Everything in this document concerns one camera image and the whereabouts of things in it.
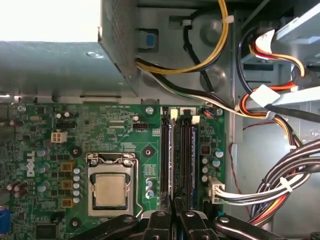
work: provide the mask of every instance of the ram slot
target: ram slot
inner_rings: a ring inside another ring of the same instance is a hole
[[[161,120],[161,174],[160,174],[160,191],[169,191],[169,154],[170,154],[170,124],[169,119],[163,116]]]
[[[193,130],[191,120],[182,119],[180,133],[180,187],[185,193],[185,204],[191,207],[192,187],[192,140]]]

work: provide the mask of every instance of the white wire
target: white wire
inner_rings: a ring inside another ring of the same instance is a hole
[[[293,187],[293,189],[296,189],[298,188],[299,186],[301,186],[302,184],[304,184],[308,179],[309,177],[311,176],[311,174],[308,174],[308,176],[303,179],[299,184],[297,184],[296,186]],[[266,199],[262,199],[262,200],[257,200],[257,201],[248,201],[248,202],[229,202],[229,201],[224,201],[223,203],[224,204],[228,204],[228,205],[235,205],[235,206],[247,206],[247,205],[255,205],[255,204],[262,204],[262,203],[266,203],[266,202],[270,202],[274,199],[277,199],[277,198],[280,198],[281,196],[283,196],[284,194],[286,194],[289,190],[286,189],[284,190],[283,192],[280,192],[279,194],[277,195],[274,195],[274,196],[271,196],[271,197],[268,197]]]
[[[288,184],[291,186],[292,184],[296,183],[297,181],[299,181],[301,178],[303,177],[303,174],[298,174],[296,176],[294,176],[292,179],[290,179],[288,181]],[[225,198],[229,198],[229,199],[236,199],[236,198],[243,198],[243,197],[260,197],[266,194],[272,194],[274,192],[278,192],[281,191],[283,189],[286,189],[286,186],[279,186],[276,187],[275,189],[269,190],[269,191],[264,191],[264,192],[259,192],[259,193],[252,193],[252,194],[237,194],[237,193],[231,193],[231,192],[225,192],[223,190],[221,190],[220,188],[218,188],[217,191],[217,195],[221,196],[221,197],[225,197]]]

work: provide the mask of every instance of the cable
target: cable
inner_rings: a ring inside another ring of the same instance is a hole
[[[221,10],[222,20],[224,20],[228,16],[226,2],[225,0],[218,0],[218,4]],[[221,51],[223,50],[226,44],[228,32],[229,32],[229,23],[222,21],[222,33],[214,51],[210,54],[210,56],[206,60],[204,60],[202,63],[197,64],[195,66],[182,68],[182,69],[163,69],[158,66],[155,67],[155,66],[149,66],[149,65],[143,64],[139,60],[137,60],[137,65],[151,73],[164,74],[164,75],[189,73],[193,70],[202,71],[200,70],[202,67],[212,64],[212,62],[214,62],[216,58],[219,56],[219,54],[221,53]]]

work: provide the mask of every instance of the screw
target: screw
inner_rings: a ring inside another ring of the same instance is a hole
[[[215,113],[216,113],[218,116],[221,116],[221,115],[224,113],[224,111],[223,111],[221,108],[218,108],[218,109],[215,111]]]
[[[26,110],[26,108],[24,106],[19,105],[17,108],[18,112],[22,113]]]
[[[195,214],[194,214],[192,211],[187,211],[187,212],[185,213],[185,215],[186,215],[187,217],[193,217]]]
[[[145,112],[149,115],[153,114],[154,113],[154,108],[152,106],[148,106],[146,109],[145,109]]]
[[[163,216],[165,216],[166,214],[165,214],[163,211],[159,211],[156,215],[157,215],[158,217],[163,217]]]
[[[98,164],[98,162],[97,162],[97,160],[95,160],[95,159],[92,159],[91,161],[90,161],[90,165],[92,165],[92,166],[95,166],[95,165],[97,165]]]
[[[226,218],[225,216],[223,216],[223,217],[221,217],[221,218],[220,218],[220,222],[222,222],[222,223],[226,224],[226,223],[228,223],[228,222],[229,222],[229,219],[228,219],[228,218]]]
[[[123,220],[125,223],[131,223],[133,221],[132,217],[128,216]]]
[[[104,56],[100,53],[96,53],[96,52],[93,52],[93,51],[88,51],[86,53],[87,56],[89,57],[93,57],[93,58],[96,58],[96,59],[102,59]]]

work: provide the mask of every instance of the white cable tie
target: white cable tie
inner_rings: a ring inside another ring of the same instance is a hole
[[[295,146],[295,145],[289,145],[289,149],[291,150],[291,149],[296,149],[297,148],[297,146]]]
[[[233,15],[226,16],[221,20],[223,24],[232,24],[235,21],[235,17]]]
[[[292,188],[287,179],[280,177],[280,183],[288,190],[289,193],[292,193]]]

